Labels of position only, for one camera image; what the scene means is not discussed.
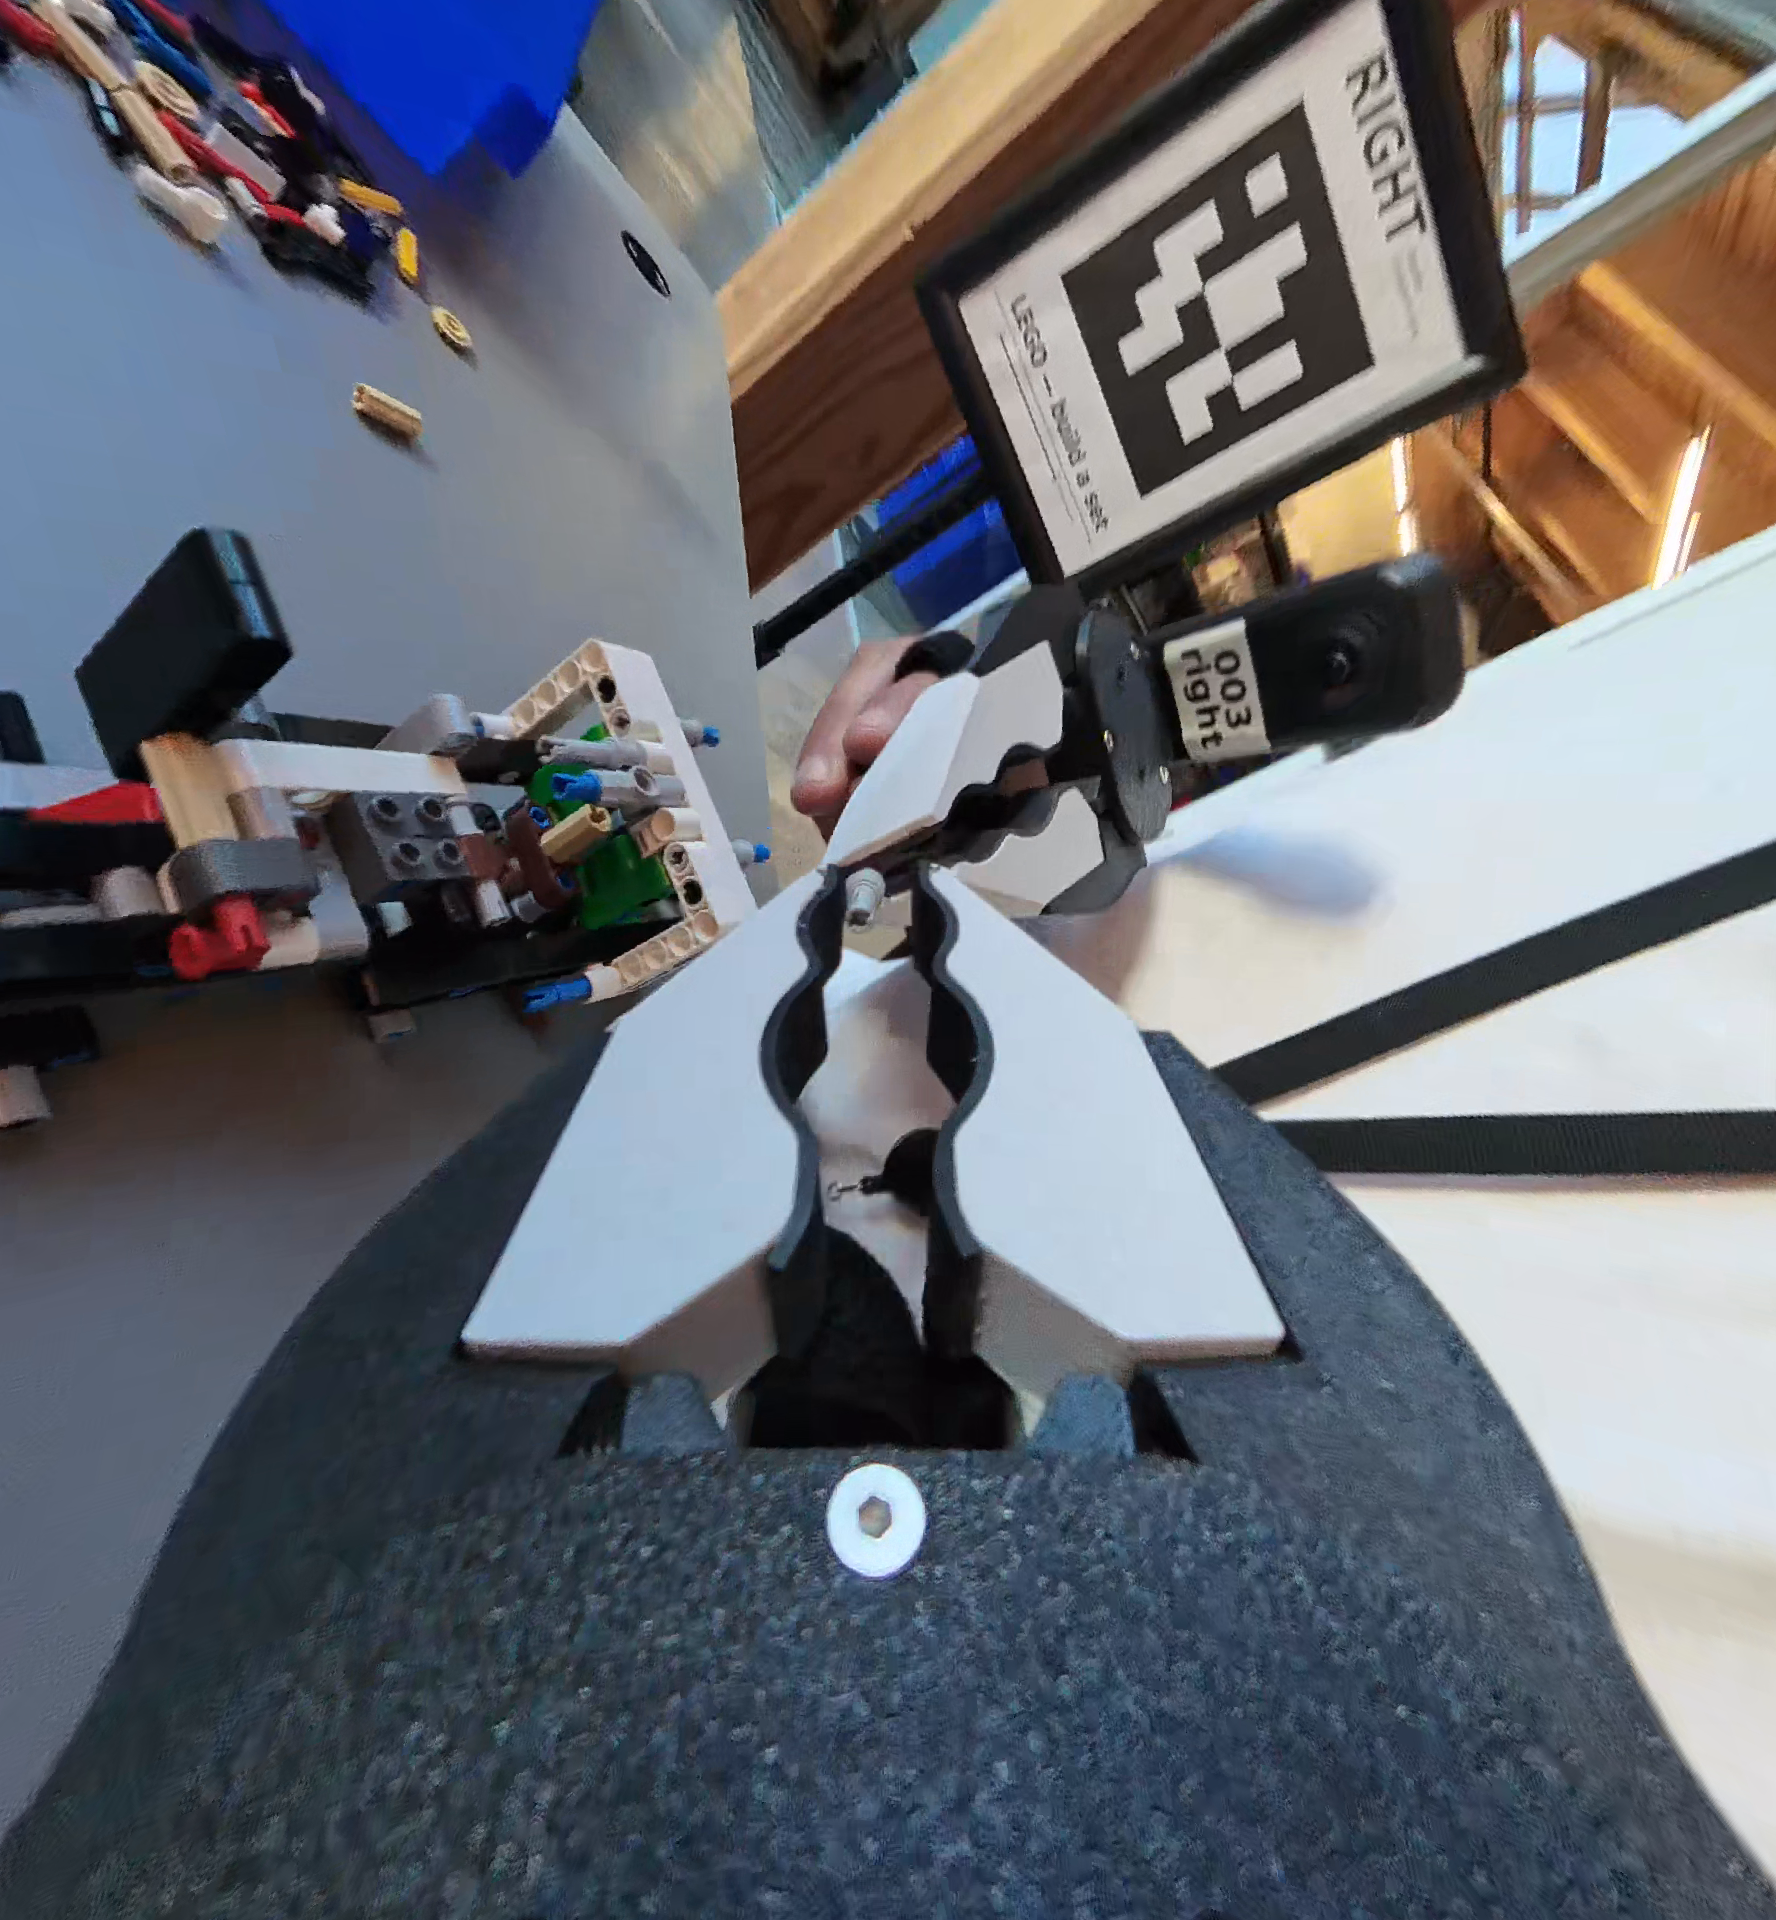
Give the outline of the aluminium rail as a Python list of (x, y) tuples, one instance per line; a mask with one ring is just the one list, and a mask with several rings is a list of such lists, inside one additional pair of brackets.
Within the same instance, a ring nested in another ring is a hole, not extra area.
[(1547, 227), (1502, 250), (1517, 314), (1576, 283), (1652, 227), (1712, 192), (1726, 175), (1776, 149), (1776, 62), (1712, 109), (1684, 122), (1671, 143), (1620, 181), (1594, 185)]

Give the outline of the pile of loose lego pieces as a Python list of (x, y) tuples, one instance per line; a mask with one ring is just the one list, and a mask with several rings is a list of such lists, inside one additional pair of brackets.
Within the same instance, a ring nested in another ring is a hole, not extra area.
[(241, 227), (277, 271), (358, 304), (427, 296), (420, 238), (295, 65), (188, 4), (0, 2), (0, 78), (52, 71), (158, 218), (204, 250)]

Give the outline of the person's right hand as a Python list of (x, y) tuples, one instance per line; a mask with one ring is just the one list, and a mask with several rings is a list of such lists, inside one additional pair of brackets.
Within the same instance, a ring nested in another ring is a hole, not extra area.
[(790, 800), (831, 838), (856, 785), (923, 694), (972, 659), (954, 631), (861, 640), (805, 734)]

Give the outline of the blue plastic bin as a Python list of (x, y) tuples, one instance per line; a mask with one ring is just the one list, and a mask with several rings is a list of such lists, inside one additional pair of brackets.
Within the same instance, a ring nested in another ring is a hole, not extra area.
[(598, 2), (272, 2), (422, 173), (468, 152), (523, 173), (548, 145)]

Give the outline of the person's white clothing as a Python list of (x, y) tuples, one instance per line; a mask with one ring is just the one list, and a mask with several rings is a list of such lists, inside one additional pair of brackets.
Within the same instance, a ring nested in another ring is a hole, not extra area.
[[(1185, 808), (1038, 940), (1206, 1067), (1776, 838), (1776, 525)], [(1776, 1106), (1776, 900), (1268, 1108)], [(1341, 1192), (1522, 1418), (1670, 1732), (1776, 1880), (1776, 1180)]]

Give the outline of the Lego Technic model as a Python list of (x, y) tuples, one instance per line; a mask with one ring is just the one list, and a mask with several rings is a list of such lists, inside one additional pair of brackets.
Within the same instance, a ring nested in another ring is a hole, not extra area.
[[(107, 772), (47, 759), (24, 700), (0, 689), (0, 1067), (90, 1063), (96, 994), (335, 976), (371, 1035), (425, 1003), (507, 993), (523, 1018), (591, 996), (679, 920), (660, 856), (639, 850), (587, 780), (623, 772), (438, 698), (396, 729), (269, 714), (290, 642), (245, 534), (196, 528), (82, 659), (75, 683)], [(225, 740), (424, 756), (487, 796), (442, 788), (260, 784), (165, 793), (144, 743)]]

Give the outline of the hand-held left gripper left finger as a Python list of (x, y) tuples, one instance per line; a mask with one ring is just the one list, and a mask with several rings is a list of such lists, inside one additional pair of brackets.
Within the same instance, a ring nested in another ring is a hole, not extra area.
[(826, 1307), (820, 1153), (842, 876), (790, 884), (607, 1029), (464, 1322), (464, 1352), (693, 1377), (799, 1358)]

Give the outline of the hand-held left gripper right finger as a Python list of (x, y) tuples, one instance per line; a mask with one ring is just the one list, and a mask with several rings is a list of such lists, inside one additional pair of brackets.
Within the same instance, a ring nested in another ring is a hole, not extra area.
[(916, 873), (910, 934), (951, 1102), (931, 1352), (1031, 1403), (1074, 1376), (1277, 1355), (1284, 1320), (1140, 1028), (939, 868)]

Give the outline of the black metal bar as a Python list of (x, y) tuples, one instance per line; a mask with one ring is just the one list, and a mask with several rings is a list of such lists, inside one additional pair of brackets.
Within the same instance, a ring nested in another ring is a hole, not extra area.
[(875, 530), (861, 542), (856, 556), (836, 567), (825, 581), (809, 588), (779, 611), (755, 622), (755, 667), (764, 669), (779, 659), (799, 637), (853, 601), (931, 541), (972, 518), (992, 495), (995, 480), (991, 473), (975, 469), (923, 499), (916, 512), (903, 515), (883, 530)]

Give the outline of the blue storage bins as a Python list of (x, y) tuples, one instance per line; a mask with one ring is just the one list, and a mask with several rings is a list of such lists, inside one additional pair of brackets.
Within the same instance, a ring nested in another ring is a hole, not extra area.
[[(875, 532), (896, 532), (978, 470), (981, 456), (972, 438), (955, 438), (882, 495), (875, 505)], [(998, 501), (984, 498), (896, 562), (893, 579), (915, 622), (931, 631), (981, 601), (1016, 570), (1021, 559)]]

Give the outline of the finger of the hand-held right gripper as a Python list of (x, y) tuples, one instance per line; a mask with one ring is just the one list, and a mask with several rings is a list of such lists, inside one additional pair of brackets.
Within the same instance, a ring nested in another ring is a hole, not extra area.
[(825, 865), (889, 861), (933, 828), (969, 784), (998, 782), (1011, 756), (1043, 757), (1063, 738), (1067, 689), (1051, 659), (1011, 659), (929, 688), (842, 811)]
[(1144, 871), (1144, 841), (1117, 825), (1100, 780), (982, 782), (889, 861), (889, 900), (908, 896), (929, 865), (1011, 918), (1089, 914)]

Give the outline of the partly built lego model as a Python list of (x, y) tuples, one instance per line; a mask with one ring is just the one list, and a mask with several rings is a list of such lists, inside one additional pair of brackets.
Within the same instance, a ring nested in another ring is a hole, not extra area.
[(346, 976), (377, 1037), (476, 993), (636, 994), (757, 907), (719, 740), (587, 639), (506, 711), (172, 732), (133, 778), (0, 757), (0, 1072), (90, 1061), (90, 996), (279, 972)]

